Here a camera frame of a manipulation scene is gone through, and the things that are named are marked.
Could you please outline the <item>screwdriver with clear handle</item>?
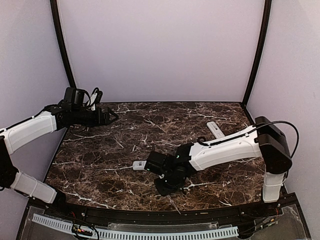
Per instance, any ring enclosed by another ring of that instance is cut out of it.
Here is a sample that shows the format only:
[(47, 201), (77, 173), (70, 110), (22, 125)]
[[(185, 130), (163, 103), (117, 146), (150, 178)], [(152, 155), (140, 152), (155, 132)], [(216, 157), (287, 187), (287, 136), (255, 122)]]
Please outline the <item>screwdriver with clear handle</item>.
[(170, 204), (174, 207), (174, 209), (181, 215), (181, 212), (179, 210), (179, 208), (177, 207), (177, 205), (175, 204), (174, 200), (171, 198), (170, 195), (167, 196)]

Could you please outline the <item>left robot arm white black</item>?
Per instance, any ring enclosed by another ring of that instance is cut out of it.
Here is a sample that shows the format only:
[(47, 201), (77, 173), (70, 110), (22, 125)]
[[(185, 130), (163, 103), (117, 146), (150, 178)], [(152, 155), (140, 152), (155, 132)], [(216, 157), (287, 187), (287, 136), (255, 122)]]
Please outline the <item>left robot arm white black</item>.
[(59, 103), (46, 105), (38, 113), (0, 130), (0, 189), (12, 190), (27, 198), (51, 205), (60, 218), (71, 213), (65, 203), (66, 195), (44, 183), (44, 175), (36, 173), (31, 165), (40, 163), (41, 170), (49, 167), (49, 157), (57, 148), (58, 132), (71, 126), (94, 128), (107, 126), (119, 116), (109, 107), (100, 107), (103, 92), (95, 88), (92, 93), (84, 89), (67, 87)]

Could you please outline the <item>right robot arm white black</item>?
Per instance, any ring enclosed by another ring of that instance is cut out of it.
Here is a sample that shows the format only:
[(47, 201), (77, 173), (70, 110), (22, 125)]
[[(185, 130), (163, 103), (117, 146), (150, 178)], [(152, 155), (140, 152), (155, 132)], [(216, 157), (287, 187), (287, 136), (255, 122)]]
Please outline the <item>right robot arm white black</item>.
[(144, 169), (158, 176), (155, 187), (160, 195), (167, 196), (181, 189), (186, 178), (196, 172), (239, 159), (262, 157), (265, 164), (262, 201), (255, 205), (255, 213), (266, 217), (275, 208), (295, 154), (290, 152), (286, 135), (278, 124), (293, 126), (288, 121), (269, 121), (259, 116), (253, 125), (239, 132), (210, 141), (199, 137), (195, 143), (179, 146), (174, 155), (151, 151)]

